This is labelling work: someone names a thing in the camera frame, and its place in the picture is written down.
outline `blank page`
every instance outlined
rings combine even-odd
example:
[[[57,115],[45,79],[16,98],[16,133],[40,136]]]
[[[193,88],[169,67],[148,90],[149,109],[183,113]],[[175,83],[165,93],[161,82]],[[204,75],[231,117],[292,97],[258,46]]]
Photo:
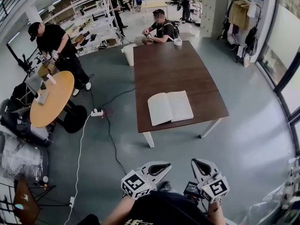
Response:
[[[167,93],[167,97],[173,115],[172,122],[192,119],[194,117],[185,91],[169,92]]]
[[[169,122],[173,119],[166,93],[158,93],[148,99],[152,126]]]

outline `white sneaker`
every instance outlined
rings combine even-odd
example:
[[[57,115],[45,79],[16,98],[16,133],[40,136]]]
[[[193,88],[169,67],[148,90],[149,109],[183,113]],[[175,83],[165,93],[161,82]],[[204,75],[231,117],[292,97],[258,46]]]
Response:
[[[79,93],[79,91],[80,91],[79,89],[75,89],[73,92],[73,96],[76,96]]]
[[[91,84],[90,81],[89,81],[87,84],[85,84],[86,90],[87,90],[87,91],[90,90],[91,86],[92,86],[92,84]]]

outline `yellow table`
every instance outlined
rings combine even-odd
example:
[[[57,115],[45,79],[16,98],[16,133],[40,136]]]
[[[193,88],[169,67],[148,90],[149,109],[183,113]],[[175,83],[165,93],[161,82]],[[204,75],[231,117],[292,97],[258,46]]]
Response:
[[[156,1],[156,2],[150,2],[150,3],[145,3],[144,2],[142,4],[142,11],[143,12],[145,12],[145,10],[148,11],[148,9],[151,9],[151,8],[162,8],[162,9],[165,8],[166,18],[168,18],[168,5],[164,1]]]
[[[61,124],[69,133],[77,132],[84,125],[87,117],[83,106],[76,106],[69,99],[74,87],[74,77],[69,71],[62,71],[53,75],[56,83],[50,80],[45,82],[49,95],[44,105],[40,105],[34,99],[30,109],[30,121],[37,128],[45,127],[54,120]],[[58,115],[65,110],[67,112],[64,121]]]

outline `white cable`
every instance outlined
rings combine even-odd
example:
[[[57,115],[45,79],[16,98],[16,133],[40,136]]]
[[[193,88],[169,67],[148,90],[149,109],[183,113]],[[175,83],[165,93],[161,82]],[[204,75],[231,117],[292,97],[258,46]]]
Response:
[[[77,172],[76,172],[76,178],[77,178],[77,180],[76,180],[76,183],[75,183],[76,193],[75,193],[75,197],[74,197],[74,204],[75,204],[75,199],[76,199],[76,196],[77,196],[77,193],[78,193],[78,190],[77,190],[78,171],[79,171],[79,161],[80,161],[80,156],[81,156],[81,145],[82,145],[82,139],[83,139],[83,135],[84,135],[84,127],[85,127],[85,124],[86,124],[86,122],[88,121],[89,117],[90,117],[90,115],[88,116],[88,118],[87,118],[86,121],[84,122],[84,126],[83,126],[83,129],[82,129],[82,136],[81,136],[81,139],[80,139],[80,149],[79,149],[79,157],[78,157],[78,167],[77,167]],[[71,207],[71,211],[70,211],[69,217],[68,217],[68,219],[67,219],[67,221],[65,222],[64,225],[66,225],[66,223],[70,220],[73,206]]]

